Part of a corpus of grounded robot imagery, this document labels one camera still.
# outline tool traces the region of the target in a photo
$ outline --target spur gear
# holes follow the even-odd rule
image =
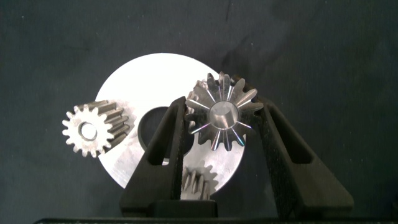
[[[188,113],[186,120],[190,121],[190,134],[199,133],[198,143],[211,141],[211,150],[215,151],[223,142],[225,149],[232,149],[232,142],[245,145],[243,136],[252,127],[248,125],[254,112],[263,107],[262,103],[252,103],[257,90],[243,92],[245,81],[240,79],[234,85],[229,75],[220,73],[215,80],[208,74],[207,82],[198,81],[187,98]]]
[[[124,124],[127,116],[122,116],[123,109],[116,108],[116,103],[108,101],[94,101],[74,107],[75,113],[67,112],[69,121],[63,120],[67,127],[62,134],[69,136],[66,143],[74,144],[74,152],[81,150],[84,157],[88,153],[92,157],[97,152],[104,154],[118,145],[127,134],[129,126]]]
[[[210,200],[212,188],[217,185],[214,178],[216,173],[211,173],[211,166],[202,169],[184,167],[182,171],[181,200]]]

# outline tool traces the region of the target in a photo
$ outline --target steel gear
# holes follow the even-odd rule
[[[188,131],[199,133],[199,144],[210,140],[213,151],[221,142],[227,151],[232,149],[233,141],[244,146],[243,136],[252,128],[248,123],[254,112],[263,107],[262,103],[251,102],[257,94],[256,89],[243,92],[243,78],[232,84],[229,75],[223,72],[218,80],[209,73],[207,82],[198,81],[187,98]]]
[[[88,153],[92,157],[97,152],[104,154],[107,150],[118,145],[127,134],[129,126],[124,124],[127,116],[122,116],[123,109],[116,108],[116,103],[108,101],[94,101],[74,107],[75,113],[67,112],[69,121],[63,120],[67,127],[62,134],[69,136],[66,143],[74,144],[74,152],[81,150],[84,157]]]
[[[184,167],[182,171],[181,199],[182,200],[210,200],[217,181],[216,173],[211,173],[211,166],[191,171]]]

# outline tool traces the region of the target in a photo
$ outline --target round aluminum plate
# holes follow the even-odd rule
[[[96,101],[119,102],[131,129],[122,143],[99,159],[110,176],[123,188],[136,169],[144,150],[140,144],[137,129],[141,118],[150,110],[169,106],[171,102],[187,97],[197,80],[205,80],[207,73],[218,74],[205,64],[176,54],[145,55],[118,68],[103,84]],[[214,193],[232,177],[242,158],[244,147],[233,142],[233,150],[227,152],[223,144],[216,151],[210,150],[210,141],[199,145],[195,135],[191,150],[185,155],[183,165],[188,169],[203,170],[217,175],[213,178],[210,193]]]

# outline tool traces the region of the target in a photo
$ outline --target bevel gear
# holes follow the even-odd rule
[[[197,82],[187,98],[188,113],[185,118],[190,121],[189,133],[199,133],[199,144],[210,140],[213,151],[221,142],[227,151],[232,149],[233,141],[245,145],[243,136],[252,128],[248,125],[250,119],[263,104],[251,102],[257,90],[245,93],[244,84],[241,78],[233,85],[229,75],[223,72],[218,80],[209,73],[207,82]]]

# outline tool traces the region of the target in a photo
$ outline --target gear center hole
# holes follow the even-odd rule
[[[215,103],[209,112],[210,123],[216,128],[232,128],[238,121],[239,111],[236,106],[228,101]]]
[[[80,125],[80,136],[87,141],[93,141],[97,137],[97,129],[89,122]]]

